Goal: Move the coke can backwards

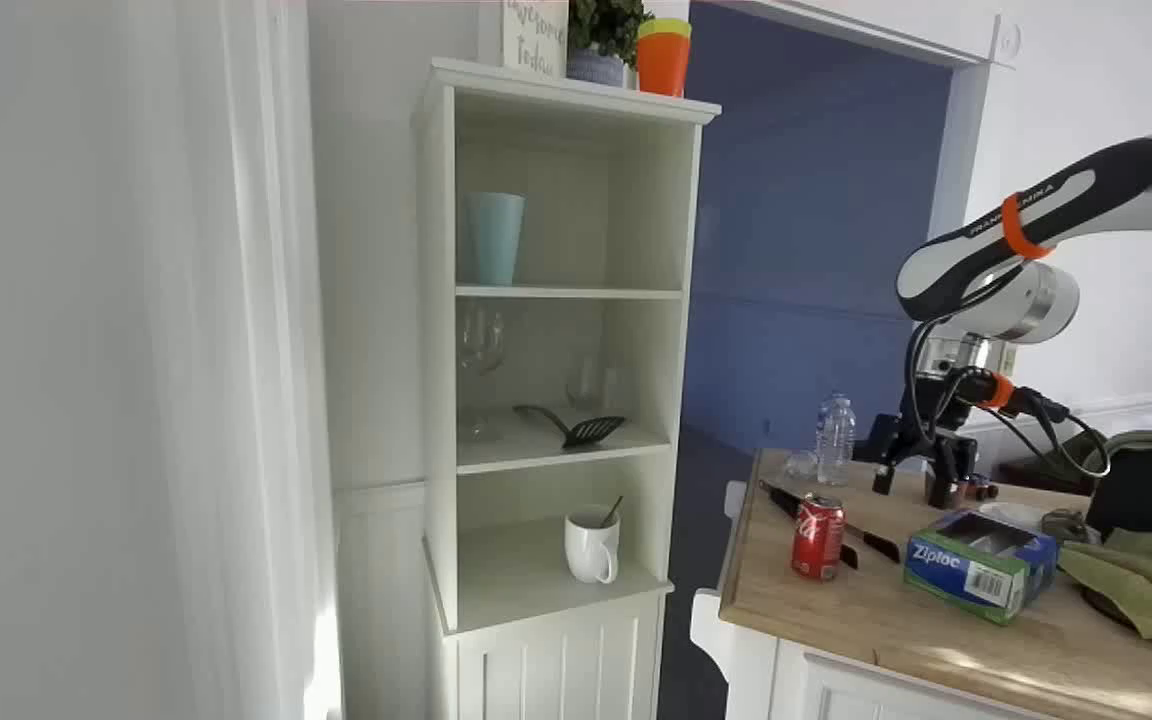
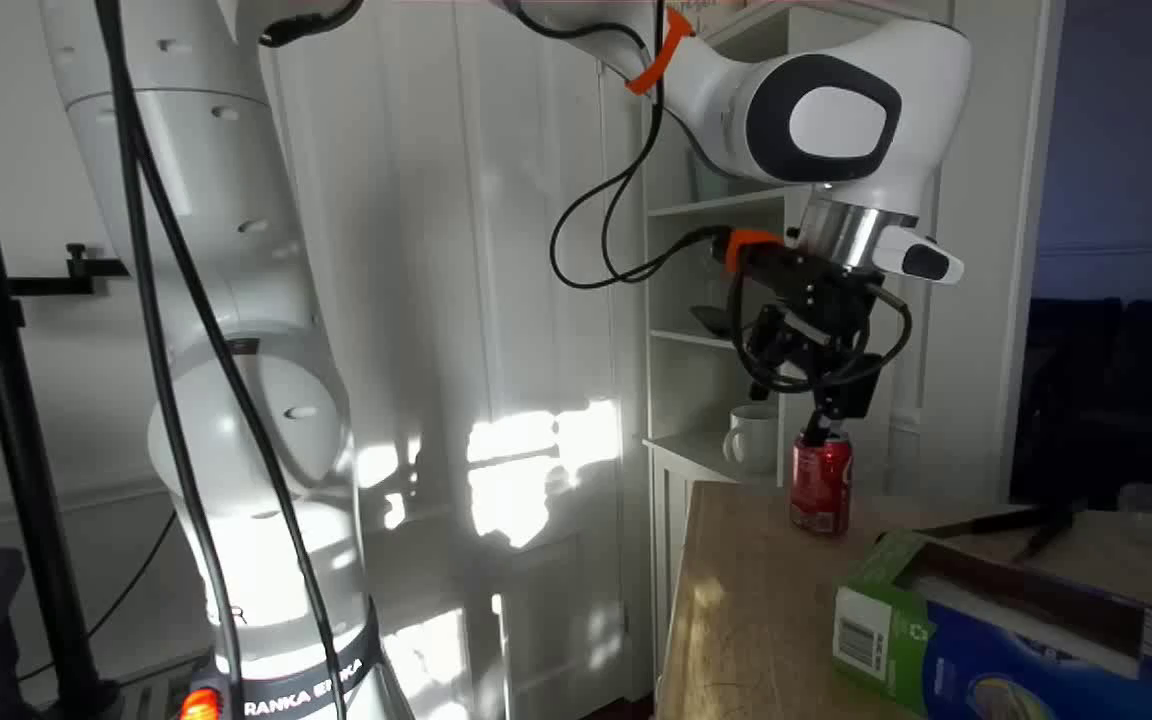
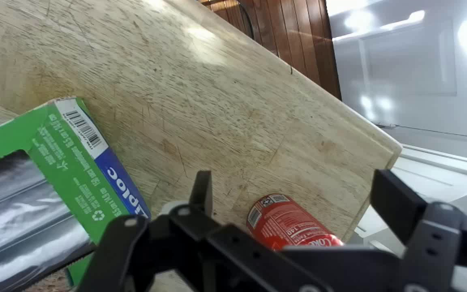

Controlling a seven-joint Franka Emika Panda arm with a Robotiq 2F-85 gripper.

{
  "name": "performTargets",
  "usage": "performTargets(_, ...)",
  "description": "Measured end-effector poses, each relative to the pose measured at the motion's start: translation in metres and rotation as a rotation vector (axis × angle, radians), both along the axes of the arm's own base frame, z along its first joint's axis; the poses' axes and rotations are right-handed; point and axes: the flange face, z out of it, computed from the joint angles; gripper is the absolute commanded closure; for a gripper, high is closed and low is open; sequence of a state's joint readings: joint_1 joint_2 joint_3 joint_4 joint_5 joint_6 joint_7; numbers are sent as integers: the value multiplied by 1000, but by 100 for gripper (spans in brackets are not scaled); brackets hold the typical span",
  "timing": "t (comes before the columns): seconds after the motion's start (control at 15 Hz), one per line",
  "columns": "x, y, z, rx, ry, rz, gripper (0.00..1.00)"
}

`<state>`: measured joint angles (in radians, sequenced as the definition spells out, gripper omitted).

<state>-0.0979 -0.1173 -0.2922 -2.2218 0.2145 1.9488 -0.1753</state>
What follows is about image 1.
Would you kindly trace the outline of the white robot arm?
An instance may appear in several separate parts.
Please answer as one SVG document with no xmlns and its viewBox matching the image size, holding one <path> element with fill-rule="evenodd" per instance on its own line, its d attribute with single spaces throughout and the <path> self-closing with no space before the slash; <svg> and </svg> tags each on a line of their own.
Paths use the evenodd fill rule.
<svg viewBox="0 0 1152 720">
<path fill-rule="evenodd" d="M 1152 137 L 1072 161 L 966 230 L 923 241 L 900 265 L 897 295 L 914 320 L 914 341 L 905 350 L 897 436 L 880 448 L 880 462 L 923 456 L 932 466 L 923 485 L 932 510 L 950 510 L 971 468 L 971 441 L 962 441 L 971 409 L 1001 425 L 1031 415 L 1046 436 L 1078 425 L 1097 462 L 1086 466 L 1064 448 L 1053 448 L 1053 456 L 1086 480 L 1114 474 L 1110 436 L 1038 389 L 1012 383 L 989 355 L 989 344 L 1042 344 L 1072 326 L 1082 289 L 1047 265 L 1047 251 L 1094 233 L 1152 233 Z"/>
</svg>

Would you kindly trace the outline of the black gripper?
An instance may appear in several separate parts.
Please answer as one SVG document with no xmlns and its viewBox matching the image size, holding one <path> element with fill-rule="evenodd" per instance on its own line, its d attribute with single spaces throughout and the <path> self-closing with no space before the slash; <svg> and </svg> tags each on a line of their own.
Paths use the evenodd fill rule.
<svg viewBox="0 0 1152 720">
<path fill-rule="evenodd" d="M 962 425 L 971 409 L 1009 412 L 1017 383 L 1004 350 L 971 333 L 915 333 L 905 353 L 900 415 L 880 412 L 869 431 L 871 491 L 887 496 L 900 456 L 930 456 L 923 499 L 950 510 L 962 485 Z"/>
</svg>

